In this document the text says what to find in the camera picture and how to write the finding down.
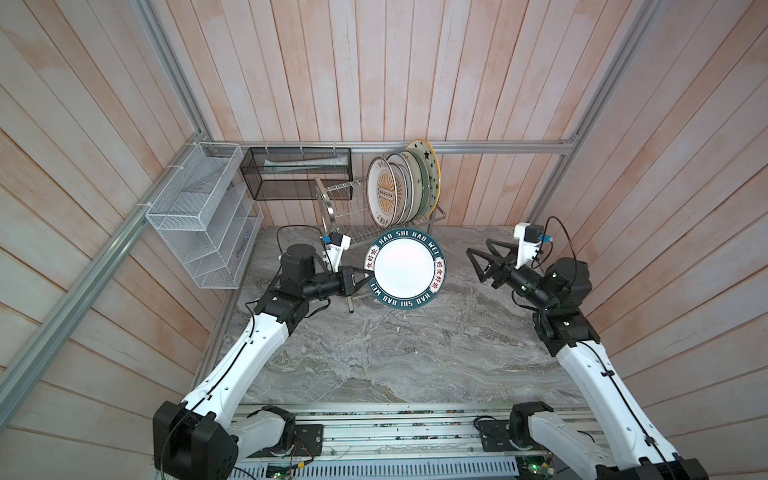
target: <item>marble countertop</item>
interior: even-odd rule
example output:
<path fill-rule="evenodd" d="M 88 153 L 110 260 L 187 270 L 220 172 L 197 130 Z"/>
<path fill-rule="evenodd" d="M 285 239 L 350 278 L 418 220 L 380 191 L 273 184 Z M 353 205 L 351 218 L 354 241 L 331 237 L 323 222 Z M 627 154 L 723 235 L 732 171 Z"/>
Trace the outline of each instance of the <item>marble countertop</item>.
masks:
<path fill-rule="evenodd" d="M 279 266 L 275 232 L 259 232 L 220 357 L 248 320 L 245 302 L 257 299 Z M 445 252 L 446 282 L 438 296 L 415 310 L 395 310 L 368 295 L 333 297 L 331 306 L 305 319 L 278 349 L 244 397 L 256 403 L 311 402 L 583 402 L 571 377 L 534 332 L 530 312 L 511 301 L 511 290 L 481 284 L 465 251 L 486 238 L 511 241 L 512 227 L 435 227 Z M 280 232 L 285 249 L 308 243 L 308 228 Z M 342 264 L 362 266 L 365 247 L 346 252 Z M 322 305 L 315 302 L 310 311 Z"/>

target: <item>plate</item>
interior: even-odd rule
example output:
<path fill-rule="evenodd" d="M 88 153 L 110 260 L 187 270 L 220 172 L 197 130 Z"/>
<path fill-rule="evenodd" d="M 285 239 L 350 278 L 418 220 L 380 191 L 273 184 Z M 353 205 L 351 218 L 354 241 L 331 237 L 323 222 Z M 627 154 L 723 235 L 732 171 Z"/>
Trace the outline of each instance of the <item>plate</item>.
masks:
<path fill-rule="evenodd" d="M 445 282 L 445 255 L 426 233 L 408 227 L 382 234 L 368 249 L 366 270 L 376 277 L 368 284 L 381 303 L 413 310 L 432 301 Z"/>
<path fill-rule="evenodd" d="M 406 174 L 403 173 L 402 168 L 398 164 L 389 164 L 389 166 L 392 168 L 392 173 L 395 174 L 395 192 L 397 194 L 397 207 L 395 207 L 395 218 L 392 219 L 392 225 L 397 225 L 402 222 L 402 217 L 406 212 L 406 204 L 408 203 Z"/>
<path fill-rule="evenodd" d="M 405 208 L 403 209 L 402 216 L 397 221 L 397 223 L 403 223 L 408 221 L 408 216 L 411 213 L 411 208 L 413 205 L 413 172 L 411 171 L 411 166 L 408 165 L 408 161 L 401 154 L 391 154 L 386 158 L 386 160 L 390 165 L 397 165 L 400 167 L 402 175 L 406 179 Z"/>
<path fill-rule="evenodd" d="M 411 148 L 407 150 L 412 157 L 416 159 L 416 163 L 419 164 L 419 169 L 422 171 L 422 201 L 419 210 L 416 212 L 415 217 L 424 217 L 424 213 L 429 206 L 429 173 L 427 172 L 426 160 L 422 152 Z"/>
<path fill-rule="evenodd" d="M 368 207 L 373 221 L 379 227 L 392 225 L 397 209 L 397 190 L 392 167 L 376 157 L 368 167 Z"/>
<path fill-rule="evenodd" d="M 408 216 L 406 217 L 406 222 L 409 222 L 416 218 L 416 214 L 419 213 L 419 208 L 422 206 L 422 196 L 425 192 L 424 190 L 424 180 L 422 180 L 422 169 L 424 170 L 424 176 L 426 176 L 426 167 L 422 167 L 418 160 L 416 160 L 416 157 L 409 151 L 402 151 L 400 152 L 400 155 L 406 159 L 406 165 L 408 165 L 408 168 L 411 172 L 411 187 L 412 187 L 412 202 L 411 202 L 411 211 L 408 213 Z"/>
<path fill-rule="evenodd" d="M 440 163 L 437 160 L 437 155 L 432 149 L 432 145 L 428 144 L 424 140 L 412 141 L 406 150 L 414 148 L 421 152 L 424 157 L 424 164 L 427 167 L 427 174 L 429 175 L 429 205 L 424 210 L 424 217 L 428 217 L 432 214 L 432 211 L 437 206 L 437 200 L 440 198 Z"/>

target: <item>wooden plank wall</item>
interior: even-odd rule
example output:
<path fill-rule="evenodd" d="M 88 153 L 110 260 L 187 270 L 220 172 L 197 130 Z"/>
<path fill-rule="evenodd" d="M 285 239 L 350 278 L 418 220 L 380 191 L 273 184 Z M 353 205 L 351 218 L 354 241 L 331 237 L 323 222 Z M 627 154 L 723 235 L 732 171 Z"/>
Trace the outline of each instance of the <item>wooden plank wall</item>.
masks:
<path fill-rule="evenodd" d="M 767 26 L 670 2 L 546 211 L 627 386 L 714 478 L 768 475 Z"/>
<path fill-rule="evenodd" d="M 570 137 L 642 1 L 154 3 L 216 139 L 440 141 Z M 557 159 L 443 156 L 444 223 L 514 225 Z M 275 224 L 318 222 L 266 203 Z"/>
<path fill-rule="evenodd" d="M 0 369 L 192 135 L 123 0 L 0 2 Z M 0 435 L 2 478 L 139 478 L 221 308 L 148 231 Z"/>

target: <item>wire basket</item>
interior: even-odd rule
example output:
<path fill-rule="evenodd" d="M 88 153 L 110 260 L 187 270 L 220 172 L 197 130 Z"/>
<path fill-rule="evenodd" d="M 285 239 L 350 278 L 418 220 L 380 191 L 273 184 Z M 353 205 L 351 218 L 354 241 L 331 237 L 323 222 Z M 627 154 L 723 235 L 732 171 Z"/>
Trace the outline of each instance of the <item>wire basket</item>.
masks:
<path fill-rule="evenodd" d="M 445 219 L 445 212 L 439 205 L 428 216 L 417 217 L 405 223 L 382 228 L 373 223 L 368 204 L 367 179 L 353 180 L 343 184 L 326 186 L 323 180 L 315 179 L 315 198 L 320 210 L 325 235 L 339 232 L 352 240 L 349 247 L 370 245 L 382 233 L 401 227 L 419 228 Z"/>
<path fill-rule="evenodd" d="M 251 147 L 240 172 L 254 200 L 313 200 L 315 178 L 327 185 L 352 180 L 351 156 L 349 148 Z"/>
<path fill-rule="evenodd" d="M 249 216 L 253 199 L 246 191 L 245 183 L 227 190 L 204 231 L 157 231 L 200 288 L 234 289 L 240 284 L 244 260 L 264 218 L 261 210 Z"/>
<path fill-rule="evenodd" d="M 158 231 L 205 230 L 242 160 L 238 144 L 197 144 L 150 206 L 147 220 Z"/>

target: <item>black wire mesh basket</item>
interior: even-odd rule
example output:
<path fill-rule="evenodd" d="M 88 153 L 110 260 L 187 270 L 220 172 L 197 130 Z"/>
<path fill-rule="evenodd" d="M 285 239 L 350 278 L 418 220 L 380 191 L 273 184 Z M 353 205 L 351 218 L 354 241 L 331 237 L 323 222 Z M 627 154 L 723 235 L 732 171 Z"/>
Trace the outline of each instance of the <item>black wire mesh basket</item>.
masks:
<path fill-rule="evenodd" d="M 352 181 L 351 158 L 349 148 L 251 147 L 240 172 L 254 200 L 314 200 L 316 178 L 328 186 Z"/>

